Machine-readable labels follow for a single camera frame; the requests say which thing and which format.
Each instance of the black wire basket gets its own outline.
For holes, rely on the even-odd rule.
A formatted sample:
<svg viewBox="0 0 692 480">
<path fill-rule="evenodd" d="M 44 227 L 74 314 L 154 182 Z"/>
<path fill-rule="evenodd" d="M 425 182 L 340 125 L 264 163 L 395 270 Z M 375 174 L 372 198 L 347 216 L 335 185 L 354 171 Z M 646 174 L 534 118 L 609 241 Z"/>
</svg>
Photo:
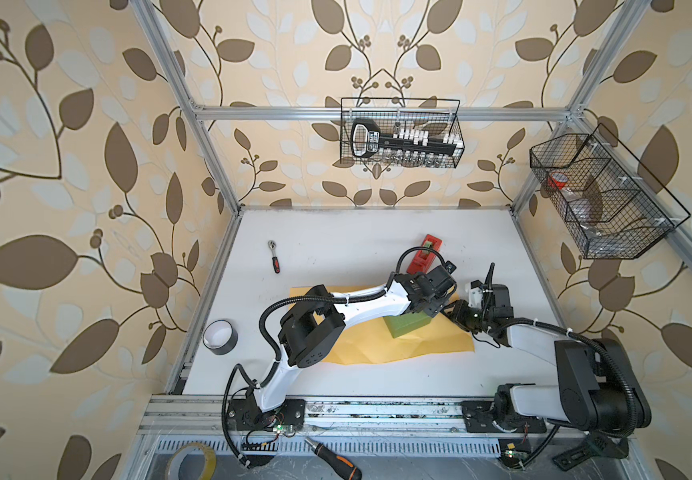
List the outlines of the black wire basket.
<svg viewBox="0 0 692 480">
<path fill-rule="evenodd" d="M 466 149 L 459 106 L 436 98 L 341 98 L 341 162 L 456 168 Z"/>
<path fill-rule="evenodd" d="M 636 161 L 635 174 L 613 156 L 613 146 Z M 530 168 L 586 259 L 638 258 L 690 217 L 603 124 L 591 134 L 564 134 L 532 147 Z M 665 203 L 676 211 L 659 206 Z"/>
</svg>

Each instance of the tape roll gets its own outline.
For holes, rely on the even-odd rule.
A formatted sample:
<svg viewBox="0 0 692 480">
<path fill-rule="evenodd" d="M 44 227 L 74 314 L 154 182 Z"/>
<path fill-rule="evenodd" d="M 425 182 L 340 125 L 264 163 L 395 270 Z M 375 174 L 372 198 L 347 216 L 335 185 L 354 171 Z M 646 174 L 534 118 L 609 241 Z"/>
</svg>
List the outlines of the tape roll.
<svg viewBox="0 0 692 480">
<path fill-rule="evenodd" d="M 194 450 L 199 450 L 202 452 L 202 456 L 205 457 L 205 466 L 202 468 L 201 473 L 197 477 L 197 480 L 210 480 L 212 475 L 215 473 L 215 450 L 206 446 L 204 443 L 191 442 L 178 448 L 178 451 L 170 457 L 167 462 L 167 470 L 164 474 L 166 480 L 178 480 L 178 472 L 181 470 L 181 464 L 185 460 L 186 456 L 193 453 Z"/>
</svg>

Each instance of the mounting plate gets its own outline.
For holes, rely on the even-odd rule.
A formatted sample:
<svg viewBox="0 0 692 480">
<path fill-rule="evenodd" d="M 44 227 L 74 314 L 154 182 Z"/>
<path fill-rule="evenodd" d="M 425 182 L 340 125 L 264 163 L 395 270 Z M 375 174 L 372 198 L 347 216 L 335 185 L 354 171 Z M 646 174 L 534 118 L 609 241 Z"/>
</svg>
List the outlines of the mounting plate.
<svg viewBox="0 0 692 480">
<path fill-rule="evenodd" d="M 493 402 L 489 400 L 468 400 L 460 403 L 460 411 L 468 433 L 503 433 L 503 430 L 493 425 L 493 413 L 490 411 L 492 405 Z M 521 432 L 521 428 L 527 424 L 529 433 L 546 433 L 546 424 L 537 417 L 512 415 L 506 417 L 505 423 L 511 427 L 502 425 L 504 429 L 517 428 L 517 431 Z"/>
<path fill-rule="evenodd" d="M 234 420 L 236 422 L 235 429 L 237 431 L 255 430 L 262 427 L 252 422 L 248 412 L 250 407 L 251 403 L 245 398 L 236 398 L 228 403 L 228 411 L 234 412 L 233 418 L 229 415 L 229 421 Z M 285 400 L 279 413 L 282 418 L 281 425 L 292 426 L 295 430 L 299 430 L 303 427 L 303 419 L 306 416 L 306 401 Z"/>
</svg>

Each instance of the red object in basket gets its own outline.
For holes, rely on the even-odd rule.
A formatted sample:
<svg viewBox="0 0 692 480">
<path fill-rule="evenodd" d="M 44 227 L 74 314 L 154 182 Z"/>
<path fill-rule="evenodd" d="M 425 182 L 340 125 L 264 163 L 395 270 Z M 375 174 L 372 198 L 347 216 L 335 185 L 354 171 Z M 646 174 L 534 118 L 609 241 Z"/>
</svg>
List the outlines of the red object in basket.
<svg viewBox="0 0 692 480">
<path fill-rule="evenodd" d="M 421 246 L 433 248 L 438 252 L 439 248 L 442 246 L 442 240 L 438 239 L 436 236 L 426 235 Z M 426 274 L 435 258 L 437 258 L 437 256 L 427 250 L 418 250 L 418 252 L 415 253 L 412 263 L 409 264 L 407 272 L 409 274 L 415 274 L 417 272 Z"/>
</svg>

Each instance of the wall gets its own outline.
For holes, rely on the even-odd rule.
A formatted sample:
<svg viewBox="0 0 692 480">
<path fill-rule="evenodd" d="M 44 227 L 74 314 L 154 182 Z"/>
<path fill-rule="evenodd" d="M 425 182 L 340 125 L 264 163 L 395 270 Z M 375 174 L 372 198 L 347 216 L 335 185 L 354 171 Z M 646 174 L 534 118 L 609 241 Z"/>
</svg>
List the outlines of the wall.
<svg viewBox="0 0 692 480">
<path fill-rule="evenodd" d="M 615 0 L 191 3 L 154 6 L 192 95 L 223 106 L 326 96 L 564 106 L 617 14 Z"/>
<path fill-rule="evenodd" d="M 692 2 L 652 3 L 587 114 L 642 156 L 692 212 Z M 692 479 L 692 272 L 666 242 L 638 260 L 580 260 L 551 202 L 521 216 L 564 317 L 618 338 L 652 408 L 636 432 L 655 475 Z M 692 219 L 683 228 L 692 233 Z"/>
<path fill-rule="evenodd" d="M 0 478 L 121 469 L 228 221 L 125 3 L 0 0 Z"/>
</svg>

